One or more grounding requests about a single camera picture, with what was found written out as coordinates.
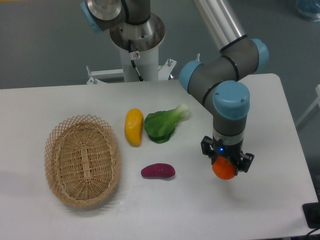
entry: wicker basket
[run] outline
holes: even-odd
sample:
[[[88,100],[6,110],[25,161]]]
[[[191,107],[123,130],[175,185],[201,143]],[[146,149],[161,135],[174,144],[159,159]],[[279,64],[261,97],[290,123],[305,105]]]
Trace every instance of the wicker basket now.
[[[89,207],[115,189],[121,169],[117,139],[107,122],[91,115],[56,126],[45,147],[45,175],[64,203]]]

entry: gray floor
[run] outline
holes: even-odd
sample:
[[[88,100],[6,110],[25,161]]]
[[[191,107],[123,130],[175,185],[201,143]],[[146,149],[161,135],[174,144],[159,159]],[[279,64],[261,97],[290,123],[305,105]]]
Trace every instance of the gray floor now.
[[[121,68],[109,33],[93,33],[80,2],[0,2],[0,89],[81,85],[88,80],[86,65],[92,71]],[[320,23],[300,17],[295,0],[230,3],[249,37],[267,44],[270,62],[259,73],[281,78],[296,121],[316,98],[320,84]],[[151,8],[166,27],[159,63],[178,61],[174,75],[197,53],[204,63],[219,56],[192,0],[151,0]],[[267,91],[272,97],[273,90]],[[311,176],[320,175],[320,114],[298,134]]]

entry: green leafy vegetable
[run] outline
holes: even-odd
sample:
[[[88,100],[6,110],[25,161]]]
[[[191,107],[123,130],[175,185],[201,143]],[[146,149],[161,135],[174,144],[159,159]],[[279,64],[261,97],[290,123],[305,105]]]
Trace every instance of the green leafy vegetable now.
[[[189,114],[189,107],[184,103],[175,109],[150,113],[144,120],[144,129],[153,142],[162,144],[174,134],[176,124]]]

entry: blue joint cap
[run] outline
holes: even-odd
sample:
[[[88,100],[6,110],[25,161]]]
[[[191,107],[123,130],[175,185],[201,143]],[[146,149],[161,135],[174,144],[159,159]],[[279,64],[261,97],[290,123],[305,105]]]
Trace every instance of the blue joint cap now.
[[[97,23],[95,22],[95,20],[92,18],[89,10],[87,9],[87,6],[85,4],[85,2],[83,1],[80,4],[80,7],[82,8],[82,11],[84,12],[86,19],[88,20],[90,26],[92,27],[93,31],[95,33],[102,33],[103,31],[101,30],[101,28],[97,25]]]
[[[213,93],[215,110],[229,120],[240,120],[248,115],[250,108],[249,89],[233,80],[220,83]]]
[[[181,72],[179,74],[179,82],[187,92],[191,76],[200,64],[203,63],[200,61],[190,61],[181,69]]]
[[[319,0],[296,0],[295,3],[298,11],[310,14],[320,14],[320,2]]]
[[[254,38],[254,39],[251,39],[251,41],[253,41],[255,43],[256,47],[258,48],[259,63],[258,63],[258,67],[256,69],[256,71],[257,71],[257,70],[264,68],[268,64],[269,51],[268,51],[267,45],[265,45],[260,39]]]

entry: orange ball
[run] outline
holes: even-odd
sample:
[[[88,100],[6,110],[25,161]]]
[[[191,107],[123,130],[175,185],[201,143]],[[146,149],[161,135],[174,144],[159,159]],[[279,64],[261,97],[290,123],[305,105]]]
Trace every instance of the orange ball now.
[[[231,164],[231,162],[223,157],[218,156],[213,165],[212,170],[218,178],[223,180],[229,180],[235,177],[236,168]]]

